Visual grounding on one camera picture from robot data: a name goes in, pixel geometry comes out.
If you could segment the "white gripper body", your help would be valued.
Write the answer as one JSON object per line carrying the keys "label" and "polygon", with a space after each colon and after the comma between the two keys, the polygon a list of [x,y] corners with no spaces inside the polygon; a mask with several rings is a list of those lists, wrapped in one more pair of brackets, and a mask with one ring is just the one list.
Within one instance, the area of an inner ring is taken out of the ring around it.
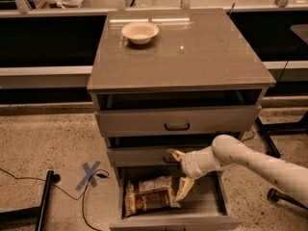
{"label": "white gripper body", "polygon": [[215,156],[211,146],[186,153],[181,162],[185,175],[194,180],[224,166],[225,163]]}

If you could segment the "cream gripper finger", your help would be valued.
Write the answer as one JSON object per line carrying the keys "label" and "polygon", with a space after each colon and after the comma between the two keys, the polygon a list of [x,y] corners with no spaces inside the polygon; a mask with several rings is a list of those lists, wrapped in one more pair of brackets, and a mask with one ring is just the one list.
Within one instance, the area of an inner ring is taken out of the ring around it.
{"label": "cream gripper finger", "polygon": [[194,185],[194,180],[190,177],[181,177],[179,181],[179,189],[175,196],[177,201],[183,200]]}
{"label": "cream gripper finger", "polygon": [[169,148],[167,152],[171,154],[177,162],[181,162],[185,156],[184,152],[172,148]]}

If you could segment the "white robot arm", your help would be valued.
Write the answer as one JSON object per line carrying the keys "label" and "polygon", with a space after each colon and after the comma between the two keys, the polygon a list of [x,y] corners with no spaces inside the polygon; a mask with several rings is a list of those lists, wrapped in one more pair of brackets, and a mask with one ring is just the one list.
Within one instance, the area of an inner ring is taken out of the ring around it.
{"label": "white robot arm", "polygon": [[308,207],[308,168],[257,152],[229,135],[215,137],[212,144],[201,150],[184,153],[167,151],[181,164],[185,177],[180,178],[175,199],[184,199],[194,182],[212,171],[224,171],[232,165],[250,169],[286,195]]}

